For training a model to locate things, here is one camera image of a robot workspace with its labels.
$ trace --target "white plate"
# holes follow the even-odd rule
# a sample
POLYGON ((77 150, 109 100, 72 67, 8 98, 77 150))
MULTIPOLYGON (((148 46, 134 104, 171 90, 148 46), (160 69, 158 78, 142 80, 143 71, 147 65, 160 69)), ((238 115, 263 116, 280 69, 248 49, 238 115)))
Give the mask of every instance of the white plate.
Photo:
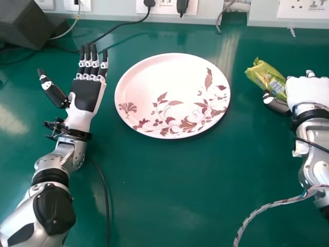
POLYGON ((215 125, 230 101, 223 73, 189 54, 153 56, 135 64, 120 79, 115 106, 134 130, 155 138, 199 134, 215 125))

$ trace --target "silver metal arm segment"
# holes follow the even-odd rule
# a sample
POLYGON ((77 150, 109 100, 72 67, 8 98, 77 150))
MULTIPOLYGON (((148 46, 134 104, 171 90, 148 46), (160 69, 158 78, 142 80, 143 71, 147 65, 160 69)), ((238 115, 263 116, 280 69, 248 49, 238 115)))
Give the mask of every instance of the silver metal arm segment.
POLYGON ((76 217, 69 175, 84 161, 86 142, 59 137, 55 149, 34 164, 31 187, 0 225, 0 247, 61 247, 76 217))
MULTIPOLYGON (((306 107, 306 109, 297 117, 299 123, 296 128, 296 137, 329 149, 329 112, 316 105, 307 107, 307 104, 304 104, 301 107, 306 107)), ((313 185, 329 185, 329 153, 296 140, 293 156, 303 158, 298 178, 304 189, 313 185)), ((315 195, 314 203, 329 221, 329 192, 319 191, 315 195)))

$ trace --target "black speaker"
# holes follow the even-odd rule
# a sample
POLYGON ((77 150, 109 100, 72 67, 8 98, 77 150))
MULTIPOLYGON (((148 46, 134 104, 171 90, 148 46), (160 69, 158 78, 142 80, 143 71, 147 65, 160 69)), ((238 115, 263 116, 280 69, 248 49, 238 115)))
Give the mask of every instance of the black speaker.
POLYGON ((0 41, 40 50, 54 29, 34 0, 0 0, 0 41))

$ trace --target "white wall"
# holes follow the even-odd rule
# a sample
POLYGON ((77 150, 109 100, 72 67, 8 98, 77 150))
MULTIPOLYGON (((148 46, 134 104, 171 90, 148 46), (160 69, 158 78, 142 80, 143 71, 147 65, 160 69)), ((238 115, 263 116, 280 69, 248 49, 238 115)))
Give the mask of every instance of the white wall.
MULTIPOLYGON (((54 1, 55 10, 45 10, 45 12, 74 17, 73 12, 65 10, 64 0, 54 1)), ((179 15, 151 14, 147 21, 214 25, 218 14, 223 8, 223 2, 224 0, 199 0, 196 16, 184 15, 183 18, 179 18, 179 15)), ((140 19, 143 15, 144 14, 136 14, 136 0, 92 0, 92 12, 83 12, 81 18, 92 20, 134 21, 140 19)))
POLYGON ((329 29, 329 19, 278 19, 279 4, 280 0, 252 0, 248 26, 329 29))

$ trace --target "green tabletop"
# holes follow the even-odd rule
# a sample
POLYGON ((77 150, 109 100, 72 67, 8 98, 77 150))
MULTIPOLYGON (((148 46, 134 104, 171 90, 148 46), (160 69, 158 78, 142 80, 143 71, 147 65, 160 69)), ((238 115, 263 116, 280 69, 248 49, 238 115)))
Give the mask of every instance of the green tabletop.
MULTIPOLYGON (((116 22, 79 21, 72 35, 56 41, 77 48, 116 22)), ((255 57, 284 76, 313 69, 328 76, 329 32, 247 27, 245 15, 214 26, 143 23, 124 26, 98 42, 109 48, 107 89, 92 122, 88 155, 101 166, 111 188, 111 247, 232 246, 242 221, 263 204, 299 195, 289 119, 263 106, 261 90, 244 75, 255 57), (120 77, 147 57, 184 52, 217 65, 231 84, 225 117, 210 130, 187 139, 161 140, 129 128, 114 105, 120 77)), ((0 55, 0 63, 29 54, 0 55)), ((44 120, 66 117, 42 92, 36 69, 68 92, 77 54, 47 48, 29 60, 0 66, 0 221, 29 188, 33 164, 52 151, 44 120)), ((85 162, 72 174, 77 222, 65 246, 106 246, 102 183, 85 162)), ((329 226, 312 200, 271 209, 247 228, 240 246, 328 246, 329 226)))

